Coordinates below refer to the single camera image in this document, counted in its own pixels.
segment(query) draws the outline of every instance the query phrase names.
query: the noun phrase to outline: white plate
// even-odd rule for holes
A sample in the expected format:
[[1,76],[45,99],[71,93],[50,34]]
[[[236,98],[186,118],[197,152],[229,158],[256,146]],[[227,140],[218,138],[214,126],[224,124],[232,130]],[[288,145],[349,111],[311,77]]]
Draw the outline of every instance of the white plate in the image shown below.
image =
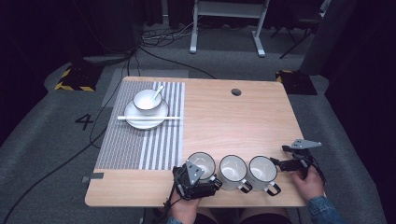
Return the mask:
[[[169,108],[168,104],[165,101],[162,101],[159,105],[160,109],[156,114],[146,116],[146,117],[167,117]],[[133,117],[143,117],[142,113],[137,110],[134,106],[134,101],[129,102],[129,104],[125,107],[124,116],[133,116]],[[147,130],[157,127],[162,124],[165,119],[154,119],[154,120],[132,120],[127,119],[126,121],[134,128]]]

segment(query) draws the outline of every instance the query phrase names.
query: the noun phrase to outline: white bowl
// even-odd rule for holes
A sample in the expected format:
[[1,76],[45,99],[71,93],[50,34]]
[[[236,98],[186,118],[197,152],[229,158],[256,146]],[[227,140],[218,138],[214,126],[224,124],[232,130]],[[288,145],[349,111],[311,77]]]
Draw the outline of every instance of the white bowl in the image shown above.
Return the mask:
[[134,96],[134,106],[142,113],[142,115],[152,115],[157,113],[163,97],[161,94],[158,94],[155,99],[152,99],[155,92],[155,90],[143,90]]

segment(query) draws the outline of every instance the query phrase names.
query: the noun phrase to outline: wooden table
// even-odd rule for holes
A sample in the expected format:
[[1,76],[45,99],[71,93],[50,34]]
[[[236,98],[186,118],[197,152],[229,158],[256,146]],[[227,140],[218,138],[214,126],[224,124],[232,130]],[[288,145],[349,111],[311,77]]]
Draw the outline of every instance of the wooden table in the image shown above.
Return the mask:
[[[289,160],[281,146],[303,138],[281,83],[265,81],[193,78],[126,77],[126,81],[185,82],[183,161],[196,151],[210,154],[217,169],[230,154],[249,161],[258,155]],[[240,96],[232,89],[242,92]],[[170,170],[107,170],[92,179],[85,202],[89,206],[163,206],[173,184]],[[204,207],[304,206],[288,173],[280,172],[276,183],[282,192],[219,190],[203,198]]]

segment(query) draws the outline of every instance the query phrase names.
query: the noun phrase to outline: gray floor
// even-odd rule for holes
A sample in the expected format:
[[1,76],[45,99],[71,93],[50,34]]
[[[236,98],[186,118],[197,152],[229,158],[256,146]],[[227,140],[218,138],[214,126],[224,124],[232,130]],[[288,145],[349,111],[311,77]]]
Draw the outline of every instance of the gray floor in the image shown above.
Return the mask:
[[[218,79],[275,81],[277,70],[299,68],[312,38],[279,60],[278,57],[292,45],[290,38],[286,32],[269,38],[273,31],[263,30],[261,39],[267,55],[260,58],[250,36],[252,29],[204,30],[199,34],[198,51],[193,55],[189,54],[189,36],[167,47],[146,50],[203,69]],[[143,70],[189,70],[190,77],[210,78],[198,70],[153,58],[142,50],[137,52],[137,60]],[[122,68],[124,63],[105,68],[96,92],[55,91],[67,65],[49,74],[45,82],[49,94],[0,148],[0,219],[5,218],[12,204],[37,180],[90,143],[93,125],[82,131],[83,125],[76,124],[76,119],[86,114],[91,114],[92,119],[100,115],[92,130],[92,139],[106,127],[112,108],[105,107],[100,113],[102,102],[114,71]],[[132,59],[130,69],[136,67],[137,63]],[[317,96],[289,95],[289,98],[304,138],[323,144],[312,153],[329,180],[328,197],[349,223],[386,223],[375,183],[323,95],[327,80],[321,76],[311,79]],[[43,180],[19,202],[8,223],[139,223],[142,208],[89,207],[84,203],[87,184],[81,183],[80,179],[92,171],[98,153],[98,148],[88,147]],[[296,210],[288,210],[293,223],[298,223]],[[303,223],[311,223],[305,208],[301,213]]]

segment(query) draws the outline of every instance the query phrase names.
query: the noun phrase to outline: chopsticks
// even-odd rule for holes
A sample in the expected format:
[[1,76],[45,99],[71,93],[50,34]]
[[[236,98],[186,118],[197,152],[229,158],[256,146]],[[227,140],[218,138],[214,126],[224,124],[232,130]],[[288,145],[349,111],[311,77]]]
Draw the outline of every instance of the chopsticks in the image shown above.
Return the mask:
[[127,117],[127,116],[118,116],[117,119],[155,120],[155,119],[181,119],[181,117]]

